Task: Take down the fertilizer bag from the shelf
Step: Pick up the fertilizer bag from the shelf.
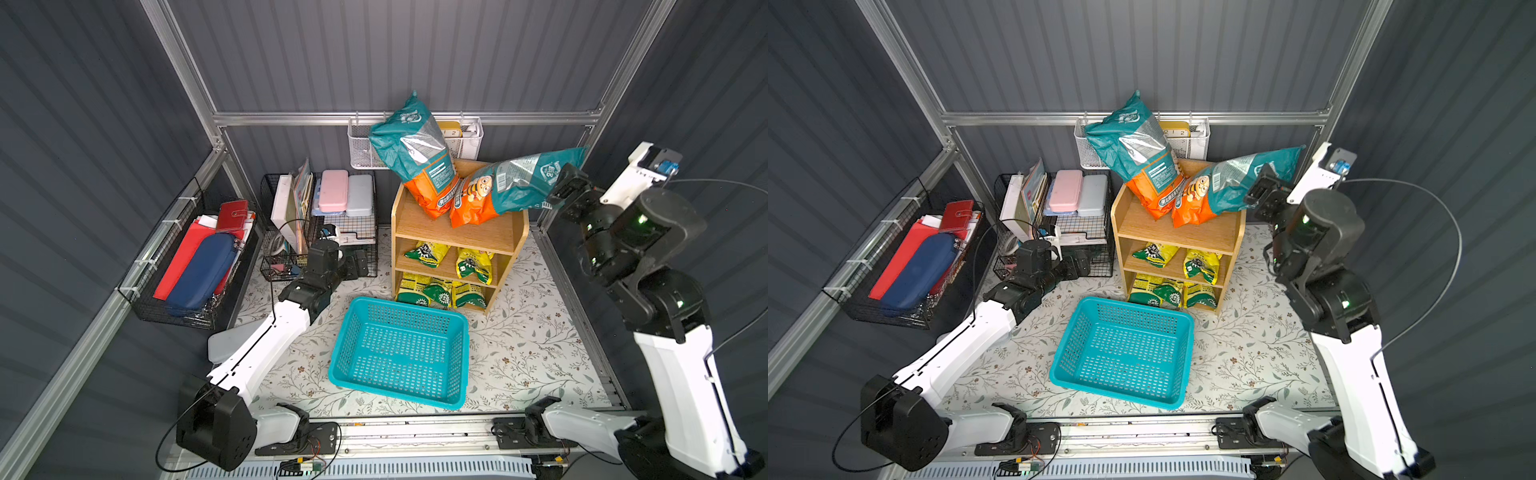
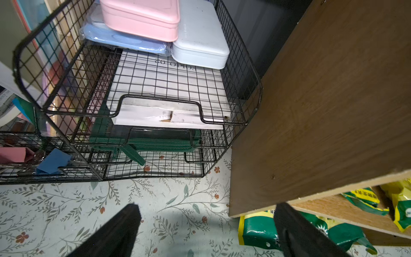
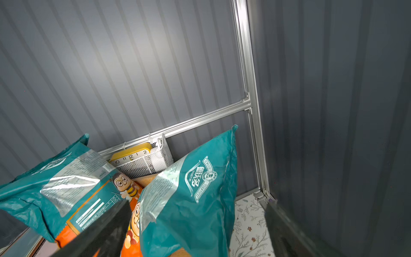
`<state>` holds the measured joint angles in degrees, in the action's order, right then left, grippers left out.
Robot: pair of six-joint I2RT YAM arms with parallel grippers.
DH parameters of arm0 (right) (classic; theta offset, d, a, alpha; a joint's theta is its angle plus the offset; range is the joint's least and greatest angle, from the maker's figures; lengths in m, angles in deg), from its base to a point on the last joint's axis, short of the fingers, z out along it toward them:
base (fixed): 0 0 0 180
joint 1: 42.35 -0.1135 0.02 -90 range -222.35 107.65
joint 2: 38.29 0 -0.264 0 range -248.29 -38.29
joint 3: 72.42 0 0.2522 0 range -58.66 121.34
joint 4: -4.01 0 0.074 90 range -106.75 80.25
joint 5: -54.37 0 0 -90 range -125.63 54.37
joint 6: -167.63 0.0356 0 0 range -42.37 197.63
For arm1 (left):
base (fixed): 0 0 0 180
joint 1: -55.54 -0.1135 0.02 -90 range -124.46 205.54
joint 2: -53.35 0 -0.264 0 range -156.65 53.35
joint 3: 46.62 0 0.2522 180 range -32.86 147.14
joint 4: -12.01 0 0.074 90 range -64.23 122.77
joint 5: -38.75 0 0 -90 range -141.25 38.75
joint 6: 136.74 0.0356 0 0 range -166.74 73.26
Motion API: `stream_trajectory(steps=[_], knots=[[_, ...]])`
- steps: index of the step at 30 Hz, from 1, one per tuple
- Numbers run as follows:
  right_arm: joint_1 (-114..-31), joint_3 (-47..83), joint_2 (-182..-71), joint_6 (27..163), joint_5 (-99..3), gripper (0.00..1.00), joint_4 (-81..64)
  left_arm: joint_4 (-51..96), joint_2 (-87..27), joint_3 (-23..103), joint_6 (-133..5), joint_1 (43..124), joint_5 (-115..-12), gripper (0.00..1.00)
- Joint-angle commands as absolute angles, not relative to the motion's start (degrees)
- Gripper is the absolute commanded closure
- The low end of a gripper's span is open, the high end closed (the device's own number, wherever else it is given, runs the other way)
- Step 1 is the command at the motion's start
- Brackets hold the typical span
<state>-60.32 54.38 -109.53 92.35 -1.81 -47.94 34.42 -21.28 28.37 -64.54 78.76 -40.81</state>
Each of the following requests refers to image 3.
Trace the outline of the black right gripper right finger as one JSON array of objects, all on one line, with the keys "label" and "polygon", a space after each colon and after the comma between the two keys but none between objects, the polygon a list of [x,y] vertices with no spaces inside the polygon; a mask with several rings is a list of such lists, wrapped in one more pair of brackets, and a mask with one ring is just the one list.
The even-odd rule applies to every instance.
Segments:
[{"label": "black right gripper right finger", "polygon": [[334,249],[305,232],[279,204],[269,200],[265,220],[277,257],[332,257]]}]

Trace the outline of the teal fertilizer bag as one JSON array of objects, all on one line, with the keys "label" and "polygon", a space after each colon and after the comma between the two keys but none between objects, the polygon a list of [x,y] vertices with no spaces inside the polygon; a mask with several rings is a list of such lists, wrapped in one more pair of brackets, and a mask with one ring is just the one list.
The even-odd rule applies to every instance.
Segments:
[{"label": "teal fertilizer bag", "polygon": [[234,226],[237,126],[160,172],[139,199],[145,257],[184,249],[193,257],[226,257]]},{"label": "teal fertilizer bag", "polygon": [[142,187],[88,146],[85,134],[58,155],[1,186],[1,210],[64,247],[112,207],[126,200],[132,211],[121,250],[142,255],[138,199]]}]

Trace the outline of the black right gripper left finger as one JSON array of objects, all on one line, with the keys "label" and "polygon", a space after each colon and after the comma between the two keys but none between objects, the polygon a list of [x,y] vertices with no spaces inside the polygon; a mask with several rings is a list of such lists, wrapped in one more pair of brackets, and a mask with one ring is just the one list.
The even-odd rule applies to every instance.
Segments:
[{"label": "black right gripper left finger", "polygon": [[128,201],[117,202],[54,257],[119,257],[131,209]]}]

